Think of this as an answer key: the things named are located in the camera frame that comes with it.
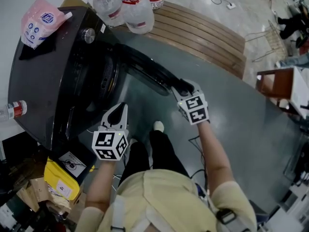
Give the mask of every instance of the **pink bag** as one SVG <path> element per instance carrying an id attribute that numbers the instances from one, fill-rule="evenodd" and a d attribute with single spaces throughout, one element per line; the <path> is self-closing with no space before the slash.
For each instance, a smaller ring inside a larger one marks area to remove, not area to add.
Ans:
<path id="1" fill-rule="evenodd" d="M 46 0 L 36 0 L 21 19 L 21 41 L 35 49 L 71 16 Z"/>

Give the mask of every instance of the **beige shirt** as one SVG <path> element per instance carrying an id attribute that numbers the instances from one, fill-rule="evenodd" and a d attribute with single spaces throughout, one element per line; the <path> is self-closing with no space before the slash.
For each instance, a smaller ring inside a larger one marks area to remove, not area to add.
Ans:
<path id="1" fill-rule="evenodd" d="M 154 216 L 157 215 L 175 232 L 216 231 L 216 217 L 198 197 L 195 183 L 182 174 L 162 169 L 136 173 L 120 185 L 117 194 L 125 199 L 123 223 L 128 232 L 140 223 L 145 214 L 151 214 L 149 211 L 155 211 Z M 221 184 L 211 200 L 217 208 L 233 210 L 256 228 L 254 211 L 236 182 Z M 76 232 L 111 231 L 112 210 L 112 205 L 106 214 L 94 207 L 86 208 Z"/>

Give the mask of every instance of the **black cloth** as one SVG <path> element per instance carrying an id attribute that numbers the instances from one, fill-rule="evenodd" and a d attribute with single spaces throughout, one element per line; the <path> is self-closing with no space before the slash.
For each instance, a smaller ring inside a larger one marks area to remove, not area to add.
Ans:
<path id="1" fill-rule="evenodd" d="M 149 133 L 150 144 L 153 149 L 153 169 L 167 169 L 189 177 L 186 169 L 175 155 L 169 137 L 159 130 Z M 145 145 L 136 142 L 131 145 L 129 161 L 122 174 L 119 185 L 132 174 L 150 170 L 148 153 Z"/>
<path id="2" fill-rule="evenodd" d="M 289 19 L 278 18 L 280 25 L 286 25 L 284 30 L 280 32 L 280 37 L 285 40 L 289 38 L 295 31 L 306 31 L 309 20 L 303 14 L 297 14 Z"/>

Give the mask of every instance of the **washing machine knob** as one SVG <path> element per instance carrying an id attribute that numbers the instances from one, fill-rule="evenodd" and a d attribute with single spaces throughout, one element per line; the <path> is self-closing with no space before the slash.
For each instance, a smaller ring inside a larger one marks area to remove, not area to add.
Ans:
<path id="1" fill-rule="evenodd" d="M 92 28 L 84 29 L 82 32 L 82 40 L 87 44 L 91 44 L 96 38 L 96 32 Z"/>

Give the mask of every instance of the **washing machine door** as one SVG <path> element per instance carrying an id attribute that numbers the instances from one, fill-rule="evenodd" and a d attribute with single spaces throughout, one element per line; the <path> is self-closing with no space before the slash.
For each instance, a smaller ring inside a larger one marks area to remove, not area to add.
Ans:
<path id="1" fill-rule="evenodd" d="M 188 87 L 180 79 L 145 54 L 119 43 L 114 45 L 113 50 L 126 66 L 126 71 L 130 75 L 136 77 L 160 95 L 169 95 L 171 87 L 176 88 L 183 96 L 189 92 Z"/>

